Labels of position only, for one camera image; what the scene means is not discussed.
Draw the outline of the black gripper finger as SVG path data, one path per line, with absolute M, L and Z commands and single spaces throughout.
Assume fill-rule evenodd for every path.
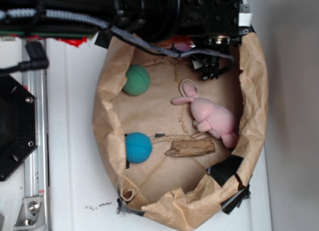
M 220 59 L 230 60 L 224 67 L 220 67 Z M 193 53 L 192 65 L 195 71 L 201 71 L 202 80 L 218 79 L 220 75 L 229 71 L 235 65 L 235 59 L 228 46 L 221 46 L 213 50 L 213 54 Z

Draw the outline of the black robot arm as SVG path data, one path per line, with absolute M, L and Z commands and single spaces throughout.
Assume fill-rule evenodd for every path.
M 252 13 L 244 0 L 0 0 L 0 34 L 27 39 L 29 61 L 3 68 L 47 68 L 39 41 L 75 42 L 98 33 L 117 37 L 153 55 L 192 57 L 201 63 L 202 79 L 230 70 L 230 46 L 240 46 L 251 30 Z

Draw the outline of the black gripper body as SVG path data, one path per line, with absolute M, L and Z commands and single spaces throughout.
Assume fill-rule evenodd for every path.
M 178 34 L 207 46 L 240 46 L 252 13 L 244 0 L 179 0 Z

